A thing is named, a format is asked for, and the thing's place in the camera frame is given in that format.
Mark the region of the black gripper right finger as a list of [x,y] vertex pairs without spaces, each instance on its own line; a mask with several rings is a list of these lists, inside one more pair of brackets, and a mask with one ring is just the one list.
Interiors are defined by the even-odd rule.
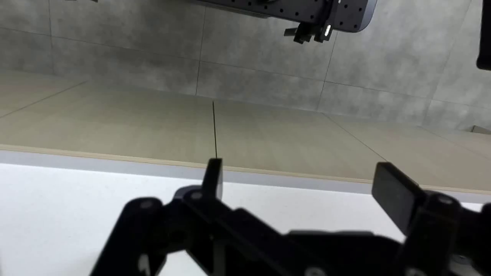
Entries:
[[403,276],[491,276],[489,202],[469,210],[391,162],[376,165],[371,196],[405,234],[396,256]]

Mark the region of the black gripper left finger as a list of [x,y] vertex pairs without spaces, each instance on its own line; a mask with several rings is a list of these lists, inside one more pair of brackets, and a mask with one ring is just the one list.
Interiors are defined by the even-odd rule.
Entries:
[[170,202],[129,201],[90,276],[158,276],[172,253],[187,253],[207,276],[327,276],[325,262],[242,208],[221,201],[222,161]]

